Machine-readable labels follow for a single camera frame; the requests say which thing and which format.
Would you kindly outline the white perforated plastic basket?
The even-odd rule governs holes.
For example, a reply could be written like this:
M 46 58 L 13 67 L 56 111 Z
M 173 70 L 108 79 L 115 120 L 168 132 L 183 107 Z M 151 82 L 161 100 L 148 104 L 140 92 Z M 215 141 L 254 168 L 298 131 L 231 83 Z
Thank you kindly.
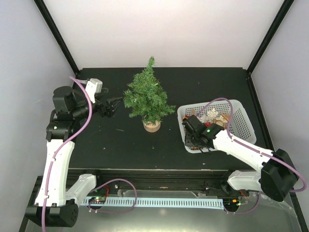
M 253 126 L 250 122 L 250 119 L 247 115 L 245 108 L 242 106 L 241 102 L 238 100 L 217 100 L 213 103 L 203 102 L 203 103 L 194 103 L 180 106 L 177 109 L 178 115 L 178 124 L 180 128 L 180 133 L 182 137 L 182 142 L 184 144 L 185 130 L 182 125 L 183 119 L 185 117 L 191 116 L 191 109 L 197 111 L 198 118 L 207 119 L 206 112 L 215 108 L 220 114 L 229 114 L 232 116 L 232 122 L 229 127 L 229 131 L 232 135 L 251 143 L 256 143 L 256 136 L 253 129 Z M 201 153 L 199 150 L 191 150 L 189 147 L 185 146 L 185 149 L 189 153 Z

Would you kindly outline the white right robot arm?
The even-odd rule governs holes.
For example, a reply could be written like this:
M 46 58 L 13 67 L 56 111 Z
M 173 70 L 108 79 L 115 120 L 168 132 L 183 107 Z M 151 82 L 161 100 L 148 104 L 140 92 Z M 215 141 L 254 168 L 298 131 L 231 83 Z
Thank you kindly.
M 272 151 L 250 144 L 217 124 L 206 124 L 192 115 L 182 122 L 185 135 L 197 148 L 223 151 L 253 168 L 252 172 L 233 171 L 219 183 L 225 195 L 235 190 L 261 191 L 269 198 L 282 202 L 299 180 L 289 154 L 278 149 Z

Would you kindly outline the small green christmas tree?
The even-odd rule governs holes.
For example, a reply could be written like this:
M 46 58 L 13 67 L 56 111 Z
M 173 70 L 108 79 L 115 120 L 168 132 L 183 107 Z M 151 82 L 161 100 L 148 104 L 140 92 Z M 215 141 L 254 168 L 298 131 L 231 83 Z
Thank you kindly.
M 147 132 L 157 132 L 162 118 L 175 112 L 175 105 L 168 105 L 168 96 L 155 77 L 153 66 L 155 58 L 151 56 L 146 67 L 134 75 L 128 89 L 124 91 L 124 105 L 130 108 L 129 117 L 141 117 Z

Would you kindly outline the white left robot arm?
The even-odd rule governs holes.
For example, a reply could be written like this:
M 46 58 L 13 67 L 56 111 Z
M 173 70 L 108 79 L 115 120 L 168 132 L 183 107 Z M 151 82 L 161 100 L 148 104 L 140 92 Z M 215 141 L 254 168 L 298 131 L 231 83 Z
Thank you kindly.
M 82 93 L 70 86 L 54 90 L 54 110 L 46 128 L 47 158 L 41 187 L 34 204 L 26 208 L 25 216 L 35 224 L 46 227 L 73 227 L 78 208 L 87 194 L 98 193 L 104 182 L 93 174 L 82 174 L 66 188 L 69 162 L 78 134 L 90 122 L 93 114 L 112 117 L 122 98 L 100 102 L 107 88 L 86 87 Z

